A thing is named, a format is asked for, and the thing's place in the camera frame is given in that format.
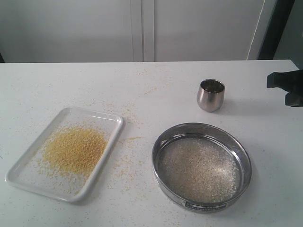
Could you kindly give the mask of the yellow millet pile on tray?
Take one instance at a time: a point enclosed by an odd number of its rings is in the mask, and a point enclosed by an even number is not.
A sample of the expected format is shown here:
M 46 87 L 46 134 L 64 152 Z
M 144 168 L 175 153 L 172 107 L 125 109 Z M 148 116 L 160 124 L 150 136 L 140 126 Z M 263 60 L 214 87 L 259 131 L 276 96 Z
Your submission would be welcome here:
M 40 163 L 60 176 L 70 174 L 88 177 L 107 147 L 103 133 L 92 128 L 63 128 L 42 145 Z

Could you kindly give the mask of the stainless steel cup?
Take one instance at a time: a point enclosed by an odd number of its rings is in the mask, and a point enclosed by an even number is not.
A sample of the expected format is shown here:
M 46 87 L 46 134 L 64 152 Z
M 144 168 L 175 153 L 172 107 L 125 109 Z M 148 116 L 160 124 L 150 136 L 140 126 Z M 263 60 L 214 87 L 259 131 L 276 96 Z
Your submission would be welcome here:
M 224 101 L 225 85 L 215 79 L 203 80 L 198 89 L 197 104 L 207 112 L 215 112 Z

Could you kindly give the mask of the round steel mesh sieve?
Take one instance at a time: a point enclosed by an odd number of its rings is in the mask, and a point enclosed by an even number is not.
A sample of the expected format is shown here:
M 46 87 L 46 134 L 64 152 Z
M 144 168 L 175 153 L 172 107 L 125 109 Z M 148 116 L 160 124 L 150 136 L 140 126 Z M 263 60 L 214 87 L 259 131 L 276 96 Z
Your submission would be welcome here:
M 153 145 L 151 160 L 163 193 L 193 212 L 226 209 L 242 196 L 252 177 L 251 160 L 239 141 L 205 123 L 164 131 Z

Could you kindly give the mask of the white rectangular tray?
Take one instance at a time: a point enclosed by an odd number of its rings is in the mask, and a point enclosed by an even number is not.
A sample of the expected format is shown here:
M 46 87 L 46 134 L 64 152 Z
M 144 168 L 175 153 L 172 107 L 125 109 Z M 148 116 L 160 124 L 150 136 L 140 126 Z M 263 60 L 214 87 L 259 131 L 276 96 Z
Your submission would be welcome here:
M 76 203 L 90 192 L 123 128 L 121 116 L 62 109 L 7 172 L 11 186 Z

